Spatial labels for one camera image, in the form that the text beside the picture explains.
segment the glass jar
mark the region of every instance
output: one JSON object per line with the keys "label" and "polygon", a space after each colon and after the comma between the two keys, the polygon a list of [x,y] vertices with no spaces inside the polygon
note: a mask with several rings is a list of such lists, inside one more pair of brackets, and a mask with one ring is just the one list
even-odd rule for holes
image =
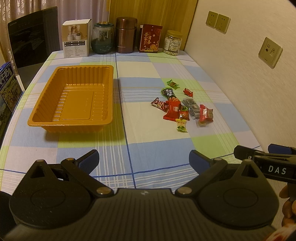
{"label": "glass jar", "polygon": [[114,46],[114,24],[95,23],[91,34],[91,49],[98,53],[109,53]]}
{"label": "glass jar", "polygon": [[165,35],[163,44],[163,52],[169,55],[178,55],[182,42],[182,33],[178,31],[168,30]]}

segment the yellow jar lid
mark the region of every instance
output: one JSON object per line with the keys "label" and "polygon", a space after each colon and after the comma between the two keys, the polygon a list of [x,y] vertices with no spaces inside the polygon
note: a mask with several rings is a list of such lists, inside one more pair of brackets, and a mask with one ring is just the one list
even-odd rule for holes
{"label": "yellow jar lid", "polygon": [[178,32],[178,31],[174,31],[174,30],[168,30],[167,35],[170,35],[175,38],[182,38],[182,36],[183,36],[182,33]]}

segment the plaid tablecloth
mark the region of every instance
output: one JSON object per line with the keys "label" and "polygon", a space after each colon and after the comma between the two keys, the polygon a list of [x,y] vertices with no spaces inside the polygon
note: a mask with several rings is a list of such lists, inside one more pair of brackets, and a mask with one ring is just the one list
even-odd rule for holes
{"label": "plaid tablecloth", "polygon": [[[98,133],[57,134],[41,127],[29,127],[28,118],[46,82],[58,66],[108,64],[114,66],[114,118]],[[180,85],[174,91],[186,97],[186,87],[198,104],[214,109],[214,122],[197,127],[187,122],[188,133],[176,130],[176,123],[164,120],[163,111],[150,105],[172,79]],[[0,150],[1,190],[13,193],[36,159],[60,163],[78,158],[92,149],[100,154],[91,176],[114,191],[123,188],[171,188],[173,191],[198,174],[188,161],[196,149],[209,158],[233,156],[236,145],[260,149],[250,128],[212,79],[183,51],[178,56],[164,53],[132,53],[63,58],[53,52],[41,67],[18,104]]]}

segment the pile of snacks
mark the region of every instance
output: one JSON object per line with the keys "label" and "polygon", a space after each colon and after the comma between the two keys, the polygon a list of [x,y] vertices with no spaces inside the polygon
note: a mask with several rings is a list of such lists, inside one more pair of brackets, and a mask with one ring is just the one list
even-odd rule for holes
{"label": "pile of snacks", "polygon": [[[175,90],[180,88],[173,80],[168,81],[167,84]],[[151,105],[166,112],[163,119],[175,121],[177,123],[177,130],[180,132],[187,132],[186,121],[190,120],[189,114],[201,127],[213,121],[213,109],[209,109],[203,104],[196,104],[192,91],[186,88],[183,90],[184,94],[189,97],[183,99],[182,103],[184,105],[182,105],[172,88],[163,88],[161,90],[162,96],[167,99],[166,102],[160,101],[158,97],[151,102]]]}

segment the electrical outlet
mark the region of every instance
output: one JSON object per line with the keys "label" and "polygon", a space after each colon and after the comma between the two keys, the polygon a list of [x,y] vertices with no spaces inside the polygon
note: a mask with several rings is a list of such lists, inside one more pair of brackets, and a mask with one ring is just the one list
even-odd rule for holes
{"label": "electrical outlet", "polygon": [[258,53],[259,58],[261,58],[269,67],[272,69],[275,67],[277,61],[279,60],[283,48],[277,45],[274,41],[269,38],[265,38],[263,45]]}
{"label": "electrical outlet", "polygon": [[212,28],[215,28],[217,19],[218,19],[218,14],[216,12],[209,11],[209,14],[207,16],[207,21],[205,24]]}
{"label": "electrical outlet", "polygon": [[226,33],[229,26],[229,22],[229,17],[219,14],[215,25],[215,29],[219,30],[222,33]]}

